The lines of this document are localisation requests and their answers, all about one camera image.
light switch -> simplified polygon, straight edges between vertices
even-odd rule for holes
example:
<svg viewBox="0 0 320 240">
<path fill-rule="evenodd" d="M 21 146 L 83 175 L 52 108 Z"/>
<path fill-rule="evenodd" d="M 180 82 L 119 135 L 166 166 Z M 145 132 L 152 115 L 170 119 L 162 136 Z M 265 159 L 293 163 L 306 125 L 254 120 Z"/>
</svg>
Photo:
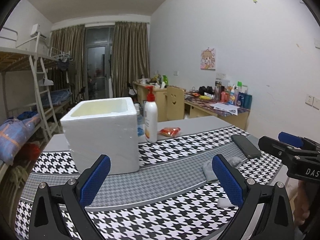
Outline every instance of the light switch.
<svg viewBox="0 0 320 240">
<path fill-rule="evenodd" d="M 316 48 L 317 48 L 317 49 L 320 49 L 320 40 L 318 40 L 318 39 L 316 39 L 316 38 L 314 38 L 314 40 L 315 40 L 315 46 L 316 46 Z"/>
<path fill-rule="evenodd" d="M 312 106 L 312 105 L 313 105 L 313 99 L 314 99 L 313 96 L 307 95 L 307 96 L 306 96 L 306 104 Z"/>
<path fill-rule="evenodd" d="M 318 109 L 318 110 L 320 110 L 320 99 L 318 99 L 318 98 L 314 98 L 313 99 L 313 107 L 314 108 L 316 108 L 316 109 Z"/>
</svg>

white foam cooler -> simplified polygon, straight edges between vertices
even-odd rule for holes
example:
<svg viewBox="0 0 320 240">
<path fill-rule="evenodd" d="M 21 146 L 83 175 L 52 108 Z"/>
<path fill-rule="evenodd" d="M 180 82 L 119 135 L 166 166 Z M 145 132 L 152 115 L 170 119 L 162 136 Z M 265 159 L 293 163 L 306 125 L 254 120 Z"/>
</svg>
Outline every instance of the white foam cooler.
<svg viewBox="0 0 320 240">
<path fill-rule="evenodd" d="M 139 169 L 137 114 L 131 98 L 82 101 L 61 120 L 79 172 L 101 154 L 111 159 L 109 174 Z"/>
</svg>

air conditioner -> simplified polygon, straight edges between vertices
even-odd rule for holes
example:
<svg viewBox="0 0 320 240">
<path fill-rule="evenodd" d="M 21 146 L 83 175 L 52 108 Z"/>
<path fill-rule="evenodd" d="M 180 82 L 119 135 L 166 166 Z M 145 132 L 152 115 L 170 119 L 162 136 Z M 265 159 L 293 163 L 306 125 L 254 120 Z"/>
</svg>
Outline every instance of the air conditioner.
<svg viewBox="0 0 320 240">
<path fill-rule="evenodd" d="M 40 25 L 39 25 L 39 24 L 33 25 L 30 36 L 31 36 L 32 38 L 35 37 L 35 36 L 37 36 L 38 33 L 39 33 L 39 29 L 40 29 Z M 47 36 L 44 36 L 43 34 L 40 33 L 40 38 L 46 40 L 46 39 L 47 39 Z"/>
</svg>

lotion bottle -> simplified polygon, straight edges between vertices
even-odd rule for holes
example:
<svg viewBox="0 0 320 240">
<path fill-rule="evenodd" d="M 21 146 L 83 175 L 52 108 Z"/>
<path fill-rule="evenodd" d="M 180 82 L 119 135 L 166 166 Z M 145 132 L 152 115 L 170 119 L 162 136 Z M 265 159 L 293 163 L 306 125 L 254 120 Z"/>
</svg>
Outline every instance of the lotion bottle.
<svg viewBox="0 0 320 240">
<path fill-rule="evenodd" d="M 145 104 L 145 136 L 146 140 L 151 143 L 157 141 L 158 134 L 158 108 L 155 102 L 155 95 L 152 93 L 153 86 L 146 87 L 149 90 L 147 102 Z"/>
</svg>

hand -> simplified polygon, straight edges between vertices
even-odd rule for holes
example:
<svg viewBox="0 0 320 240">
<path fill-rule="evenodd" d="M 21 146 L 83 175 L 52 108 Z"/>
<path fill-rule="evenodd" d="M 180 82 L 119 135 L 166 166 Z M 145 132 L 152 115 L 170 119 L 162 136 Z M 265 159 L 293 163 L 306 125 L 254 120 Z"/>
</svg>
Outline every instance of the hand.
<svg viewBox="0 0 320 240">
<path fill-rule="evenodd" d="M 303 225 L 305 220 L 310 215 L 310 204 L 305 190 L 304 181 L 298 182 L 298 193 L 296 198 L 294 199 L 294 207 L 294 226 L 297 227 Z"/>
</svg>

